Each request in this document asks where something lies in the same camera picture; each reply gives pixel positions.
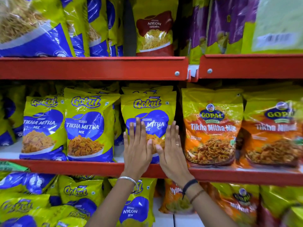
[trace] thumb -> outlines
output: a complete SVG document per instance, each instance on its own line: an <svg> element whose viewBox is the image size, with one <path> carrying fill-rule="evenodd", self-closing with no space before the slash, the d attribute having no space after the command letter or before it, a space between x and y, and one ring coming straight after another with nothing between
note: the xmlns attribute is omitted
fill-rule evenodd
<svg viewBox="0 0 303 227"><path fill-rule="evenodd" d="M146 153L147 153L147 159L150 161L152 160L152 139L149 139L146 143Z"/></svg>
<svg viewBox="0 0 303 227"><path fill-rule="evenodd" d="M157 149L157 153L159 155L160 163L166 163L165 154L164 154L164 150L162 149L162 147L159 144L157 144L156 149Z"/></svg>

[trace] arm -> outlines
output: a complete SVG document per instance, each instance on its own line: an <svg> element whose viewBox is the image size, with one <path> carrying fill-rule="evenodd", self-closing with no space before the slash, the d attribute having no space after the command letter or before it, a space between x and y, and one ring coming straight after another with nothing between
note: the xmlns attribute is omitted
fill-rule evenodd
<svg viewBox="0 0 303 227"><path fill-rule="evenodd" d="M152 160L152 140L146 143L146 127L144 122L136 119L136 134L134 124L130 124L129 142L124 132L124 171L121 176L127 176L136 182L147 170ZM135 184L128 179L118 179L101 206L89 219L86 227L115 227L127 202L134 190Z"/></svg>
<svg viewBox="0 0 303 227"><path fill-rule="evenodd" d="M194 176L189 173L187 163L181 148L179 126L174 121L168 126L165 134L165 149L156 145L160 157L160 166L166 176L172 179L181 189ZM203 188L195 183L191 185L186 196L192 200ZM205 227L237 227L238 225L209 197L206 191L197 196L192 205Z"/></svg>

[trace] hand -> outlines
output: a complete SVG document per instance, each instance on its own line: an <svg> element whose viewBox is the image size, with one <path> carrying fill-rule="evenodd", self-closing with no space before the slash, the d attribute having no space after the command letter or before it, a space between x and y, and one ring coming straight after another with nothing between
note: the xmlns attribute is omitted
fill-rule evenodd
<svg viewBox="0 0 303 227"><path fill-rule="evenodd" d="M194 176L189 173L187 168L181 147L179 126L176 126L176 121L173 121L172 125L166 129L164 150L160 145L156 145L156 149L159 154L162 170L181 189L183 189L187 182L194 179Z"/></svg>
<svg viewBox="0 0 303 227"><path fill-rule="evenodd" d="M146 143L146 126L140 118L136 118L136 133L134 123L129 125L129 142L124 132L124 171L121 176L127 176L136 182L146 172L152 161L152 140Z"/></svg>

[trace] black bracelet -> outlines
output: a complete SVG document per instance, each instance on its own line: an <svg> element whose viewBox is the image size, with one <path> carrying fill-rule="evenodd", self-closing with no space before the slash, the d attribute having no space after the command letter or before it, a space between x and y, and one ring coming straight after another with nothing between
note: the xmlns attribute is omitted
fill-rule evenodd
<svg viewBox="0 0 303 227"><path fill-rule="evenodd" d="M182 194L183 194L182 199L184 198L184 195L185 195L187 189L195 183L198 183L198 181L196 179L192 179L188 183L185 184L185 186L183 187L183 190L182 190Z"/></svg>

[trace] barcode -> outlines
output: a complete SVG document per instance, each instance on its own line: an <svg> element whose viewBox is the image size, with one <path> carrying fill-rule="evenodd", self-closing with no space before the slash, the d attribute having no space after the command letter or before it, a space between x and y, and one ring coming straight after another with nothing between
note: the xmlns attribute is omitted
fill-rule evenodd
<svg viewBox="0 0 303 227"><path fill-rule="evenodd" d="M257 38L256 48L279 46L280 49L283 49L294 45L296 41L295 33L267 34Z"/></svg>

